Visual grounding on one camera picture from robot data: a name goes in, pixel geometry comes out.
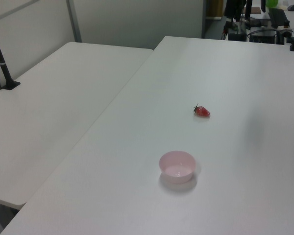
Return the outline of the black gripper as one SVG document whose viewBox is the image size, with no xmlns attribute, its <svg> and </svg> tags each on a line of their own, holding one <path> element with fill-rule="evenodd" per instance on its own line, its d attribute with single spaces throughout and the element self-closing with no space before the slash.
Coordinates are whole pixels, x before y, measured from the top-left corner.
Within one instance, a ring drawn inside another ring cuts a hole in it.
<svg viewBox="0 0 294 235">
<path fill-rule="evenodd" d="M 226 17 L 226 23 L 223 27 L 222 32 L 222 39 L 226 39 L 228 34 L 228 30 L 230 28 L 230 22 L 233 20 L 240 21 L 241 20 L 241 13 L 244 8 L 244 1 L 243 0 L 227 0 L 225 6 L 224 16 Z M 232 34 L 234 37 L 238 37 L 240 33 L 239 29 L 240 23 L 232 23 Z"/>
</svg>

